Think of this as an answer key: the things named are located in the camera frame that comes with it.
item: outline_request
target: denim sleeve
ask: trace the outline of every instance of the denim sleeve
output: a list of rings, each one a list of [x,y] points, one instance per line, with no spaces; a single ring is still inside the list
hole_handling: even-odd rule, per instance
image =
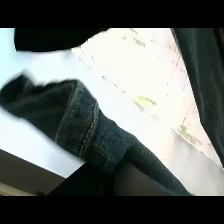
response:
[[[3,87],[0,104],[105,173],[112,173],[125,159],[171,195],[190,195],[149,149],[103,115],[96,99],[77,80],[34,86],[21,75]]]
[[[223,28],[173,28],[200,121],[224,165]]]

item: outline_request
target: stitching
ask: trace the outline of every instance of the stitching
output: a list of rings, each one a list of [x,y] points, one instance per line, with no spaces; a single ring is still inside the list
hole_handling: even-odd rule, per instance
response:
[[[96,118],[97,118],[97,102],[95,103],[95,107],[94,107],[94,110],[93,110],[93,116],[94,116],[93,123],[91,124],[90,129],[87,132],[87,135],[86,135],[86,137],[85,137],[85,139],[84,139],[84,141],[82,143],[81,149],[80,149],[80,153],[79,153],[79,157],[80,158],[82,158],[81,155],[82,155],[83,149],[85,148],[86,142],[87,142],[87,140],[89,138],[89,135],[92,132],[92,129],[94,127],[94,124],[96,123]]]

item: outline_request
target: yellow stitching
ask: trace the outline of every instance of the yellow stitching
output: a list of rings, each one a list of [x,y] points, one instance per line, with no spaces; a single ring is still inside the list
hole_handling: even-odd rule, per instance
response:
[[[94,111],[93,111],[93,116],[94,116],[94,120],[93,120],[93,123],[92,123],[92,125],[90,126],[90,129],[89,129],[89,131],[88,131],[88,133],[87,133],[87,135],[86,135],[86,137],[85,137],[85,139],[84,139],[84,141],[83,141],[83,144],[82,144],[82,147],[81,147],[81,149],[80,149],[80,153],[79,153],[79,157],[81,158],[81,155],[82,155],[82,151],[83,151],[83,149],[84,149],[84,147],[85,147],[85,144],[86,144],[86,142],[87,142],[87,140],[88,140],[88,137],[89,137],[89,135],[90,135],[90,133],[91,133],[91,131],[92,131],[92,129],[93,129],[93,126],[94,126],[94,124],[96,123],[96,117],[97,117],[97,113],[96,113],[96,111],[97,111],[97,102],[96,102],[96,104],[95,104],[95,107],[94,107]]]

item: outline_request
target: dark blue denim fabric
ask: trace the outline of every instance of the dark blue denim fabric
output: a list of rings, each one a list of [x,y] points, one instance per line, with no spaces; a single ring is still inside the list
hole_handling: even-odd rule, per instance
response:
[[[174,28],[200,121],[224,165],[223,28]]]
[[[19,76],[1,90],[0,104],[105,173],[112,173],[125,159],[164,191],[190,195],[150,150],[103,115],[97,101],[77,80],[34,86],[27,77]]]

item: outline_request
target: denim jacket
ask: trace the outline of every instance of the denim jacket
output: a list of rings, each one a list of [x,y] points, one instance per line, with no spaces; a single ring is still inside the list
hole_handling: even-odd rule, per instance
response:
[[[21,75],[3,87],[0,104],[31,122],[63,149],[105,173],[112,173],[125,159],[171,195],[190,195],[136,137],[104,116],[96,99],[80,81],[34,86]]]

